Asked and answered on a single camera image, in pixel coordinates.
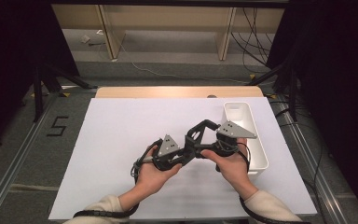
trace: white storage bin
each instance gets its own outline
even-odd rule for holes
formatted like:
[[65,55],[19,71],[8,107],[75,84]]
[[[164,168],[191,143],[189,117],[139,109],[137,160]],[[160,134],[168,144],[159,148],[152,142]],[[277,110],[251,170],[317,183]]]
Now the white storage bin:
[[251,165],[249,168],[249,178],[257,178],[264,170],[269,167],[266,153],[258,136],[257,128],[252,116],[251,108],[246,103],[227,102],[224,105],[225,113],[223,115],[223,122],[230,120],[249,132],[255,133],[257,138],[248,138],[248,148],[251,152]]

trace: hand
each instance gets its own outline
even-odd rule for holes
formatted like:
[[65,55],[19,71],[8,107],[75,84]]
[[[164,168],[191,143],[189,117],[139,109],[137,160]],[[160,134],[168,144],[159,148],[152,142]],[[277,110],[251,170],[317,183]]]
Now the hand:
[[[238,144],[238,148],[243,155],[248,157],[249,155],[245,146],[247,139],[238,138],[237,143],[240,143]],[[201,151],[201,155],[214,161],[216,165],[219,166],[222,176],[244,200],[258,191],[249,179],[246,161],[240,154],[234,153],[228,157],[220,157],[213,151],[205,149]]]
[[[146,156],[151,156],[156,148],[152,147]],[[160,171],[152,162],[142,164],[135,187],[118,197],[123,211],[130,210],[137,203],[157,193],[168,179],[179,172],[181,167],[182,164],[176,164],[171,170]]]

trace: sleeve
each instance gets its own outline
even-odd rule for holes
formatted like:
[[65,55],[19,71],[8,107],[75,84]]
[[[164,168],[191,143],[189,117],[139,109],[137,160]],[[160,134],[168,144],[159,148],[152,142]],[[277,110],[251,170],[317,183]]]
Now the sleeve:
[[264,190],[259,190],[241,203],[248,215],[261,223],[307,223],[302,222],[281,200]]
[[[115,195],[107,195],[99,202],[92,203],[84,210],[98,210],[105,212],[123,212],[120,201]],[[74,217],[64,224],[113,224],[120,222],[128,222],[128,218],[112,218],[112,217]]]

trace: white tabletop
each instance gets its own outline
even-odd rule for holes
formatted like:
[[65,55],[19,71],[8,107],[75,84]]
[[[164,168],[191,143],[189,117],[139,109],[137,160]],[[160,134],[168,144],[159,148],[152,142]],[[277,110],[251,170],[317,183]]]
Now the white tabletop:
[[[316,214],[266,98],[92,99],[49,219],[70,219],[106,194],[132,188],[132,164],[148,145],[169,134],[182,147],[187,131],[199,122],[221,123],[225,102],[251,107],[268,158],[268,169],[255,185],[280,198],[295,214]],[[206,142],[214,139],[214,132],[205,134]],[[131,220],[240,217],[248,215],[214,163],[195,159],[141,202]]]

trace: white sleeve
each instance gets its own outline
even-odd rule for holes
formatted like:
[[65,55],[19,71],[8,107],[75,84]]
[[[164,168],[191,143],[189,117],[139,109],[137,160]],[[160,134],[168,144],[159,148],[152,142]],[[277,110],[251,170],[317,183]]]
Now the white sleeve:
[[[92,203],[84,210],[98,210],[105,212],[123,212],[120,201],[115,195],[107,195],[99,202]],[[119,222],[128,222],[128,218],[112,218],[112,217],[74,217],[64,224],[113,224]]]
[[[264,190],[259,190],[252,195],[245,201],[245,205],[252,213],[266,219],[289,222],[301,221],[281,200]],[[253,214],[249,214],[249,216],[257,220]]]

